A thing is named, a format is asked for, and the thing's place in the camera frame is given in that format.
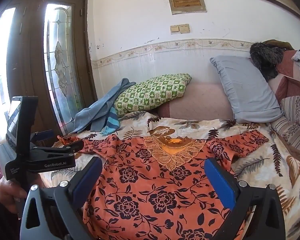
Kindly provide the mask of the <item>person's left hand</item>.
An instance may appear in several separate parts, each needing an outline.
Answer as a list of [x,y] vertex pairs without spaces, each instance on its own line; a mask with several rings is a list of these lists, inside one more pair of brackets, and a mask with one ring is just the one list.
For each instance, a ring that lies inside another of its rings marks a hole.
[[15,198],[26,199],[27,192],[14,181],[0,179],[0,203],[11,213],[17,214],[17,205]]

